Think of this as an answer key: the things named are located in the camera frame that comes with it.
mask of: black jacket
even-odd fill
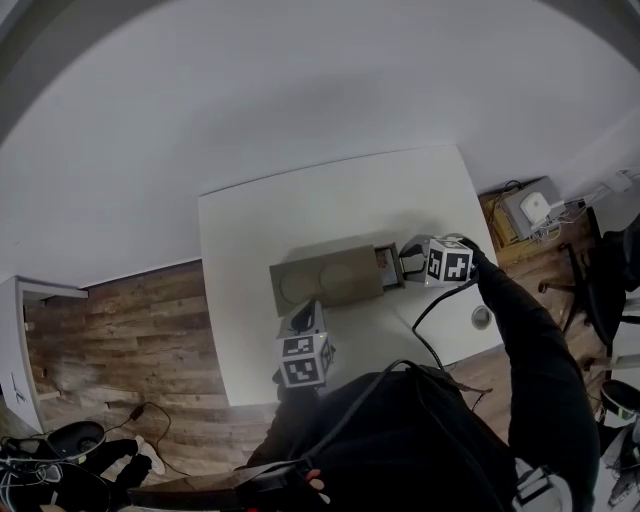
[[[337,510],[512,510],[515,457],[569,483],[574,510],[590,510],[598,438],[581,373],[548,312],[482,258],[480,291],[512,366],[509,445],[433,372],[394,372],[313,459]],[[286,390],[267,439],[248,466],[297,459],[343,417],[377,374],[319,400]]]

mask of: white device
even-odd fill
[[[525,214],[531,226],[544,222],[551,213],[551,206],[540,192],[532,192],[520,203],[520,209]]]

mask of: white wall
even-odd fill
[[[31,45],[0,113],[97,2]],[[198,257],[199,194],[357,155],[457,143],[478,190],[557,177],[639,90],[533,0],[168,2],[80,55],[0,147],[0,273],[87,285]]]

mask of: round hole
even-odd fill
[[[491,325],[493,314],[487,306],[478,306],[471,313],[471,323],[479,331],[483,331]]]

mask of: white cabinet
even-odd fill
[[[24,300],[54,295],[86,299],[86,291],[33,283],[13,277],[0,285],[0,384],[9,410],[43,432],[38,393],[31,373],[24,331]]]

